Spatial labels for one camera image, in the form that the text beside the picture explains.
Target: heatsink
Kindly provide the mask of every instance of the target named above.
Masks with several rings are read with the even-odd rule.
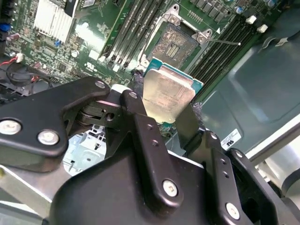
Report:
[[[39,33],[65,43],[70,34],[73,18],[49,0],[39,0],[34,28]]]

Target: gray plastic panel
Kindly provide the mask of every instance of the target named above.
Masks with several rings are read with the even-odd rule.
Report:
[[[300,30],[300,11],[283,15],[280,35]],[[220,140],[237,129],[233,147],[244,153],[300,113],[300,38],[260,51],[252,47],[203,102],[205,126]]]

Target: motherboard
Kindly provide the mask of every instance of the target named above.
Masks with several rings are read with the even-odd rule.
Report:
[[[157,58],[203,90],[281,13],[274,0],[17,0],[10,7],[5,54],[22,53],[22,64],[55,83],[95,76],[128,85],[132,71]]]

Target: red wire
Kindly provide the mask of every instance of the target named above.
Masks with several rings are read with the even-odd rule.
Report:
[[[11,60],[9,60],[9,61],[5,61],[5,62],[3,62],[3,63],[0,63],[0,66],[3,66],[3,65],[5,65],[5,64],[10,64],[10,63],[12,63],[13,61],[15,61],[15,60],[17,60],[18,58],[17,57],[14,57],[14,58],[12,58]]]

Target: barcode label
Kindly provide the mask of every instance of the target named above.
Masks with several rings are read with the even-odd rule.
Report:
[[[224,138],[223,141],[221,141],[221,146],[223,149],[227,150],[241,138],[242,136],[240,135],[239,131],[235,129],[226,138]]]

